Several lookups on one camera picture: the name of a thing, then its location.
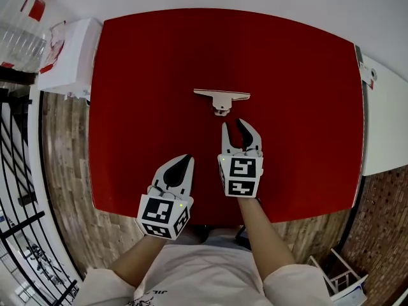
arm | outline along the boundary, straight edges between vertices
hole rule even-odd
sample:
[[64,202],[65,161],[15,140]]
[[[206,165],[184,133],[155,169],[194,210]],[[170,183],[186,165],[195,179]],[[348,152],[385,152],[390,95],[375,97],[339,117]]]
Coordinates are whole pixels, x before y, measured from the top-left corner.
[[282,266],[295,264],[295,259],[277,234],[255,198],[238,198],[256,268],[262,281]]
[[144,236],[135,246],[114,261],[109,269],[137,288],[166,242],[167,240],[163,238]]

white clip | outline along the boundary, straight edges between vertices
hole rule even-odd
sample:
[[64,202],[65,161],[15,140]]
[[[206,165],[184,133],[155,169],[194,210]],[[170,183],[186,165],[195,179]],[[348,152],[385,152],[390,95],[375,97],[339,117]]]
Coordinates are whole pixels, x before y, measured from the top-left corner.
[[377,73],[374,68],[369,68],[360,61],[360,76],[371,89],[374,89],[374,82],[377,80]]
[[225,117],[229,114],[232,108],[232,101],[238,101],[240,99],[249,99],[250,93],[242,92],[226,92],[226,91],[212,91],[205,89],[195,89],[194,93],[211,96],[212,97],[212,106],[215,108],[215,115],[220,115]]

red tabletop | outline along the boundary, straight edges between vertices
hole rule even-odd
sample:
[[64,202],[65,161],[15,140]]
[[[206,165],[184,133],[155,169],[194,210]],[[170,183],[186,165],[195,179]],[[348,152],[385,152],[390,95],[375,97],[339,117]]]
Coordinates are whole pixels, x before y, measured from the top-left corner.
[[[250,92],[215,116],[193,89]],[[89,162],[94,206],[137,216],[158,167],[195,158],[191,224],[242,223],[218,173],[221,124],[261,135],[258,196],[272,222],[351,208],[363,153],[354,45],[291,20],[180,9],[107,20],[92,80]]]

brick wall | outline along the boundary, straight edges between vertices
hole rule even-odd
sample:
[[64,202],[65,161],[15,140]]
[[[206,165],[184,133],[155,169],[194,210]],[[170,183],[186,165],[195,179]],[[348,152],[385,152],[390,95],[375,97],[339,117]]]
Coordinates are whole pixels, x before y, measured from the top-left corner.
[[384,305],[408,278],[408,166],[366,177],[341,255],[368,273],[367,305]]

red label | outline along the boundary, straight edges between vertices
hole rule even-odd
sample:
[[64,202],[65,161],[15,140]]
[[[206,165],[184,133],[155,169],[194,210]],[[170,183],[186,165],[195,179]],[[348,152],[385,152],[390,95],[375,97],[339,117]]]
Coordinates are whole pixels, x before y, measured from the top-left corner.
[[42,0],[35,0],[34,5],[31,8],[30,13],[28,14],[28,17],[31,17],[39,22],[44,14],[44,9],[45,2]]
[[40,74],[46,73],[48,70],[51,70],[52,67],[54,67],[54,64],[49,64],[48,66],[45,66],[44,68],[40,69]]
[[12,67],[14,67],[13,64],[9,64],[8,62],[2,62],[2,63],[1,63],[1,66],[2,66],[2,67],[5,67],[5,68],[12,68]]

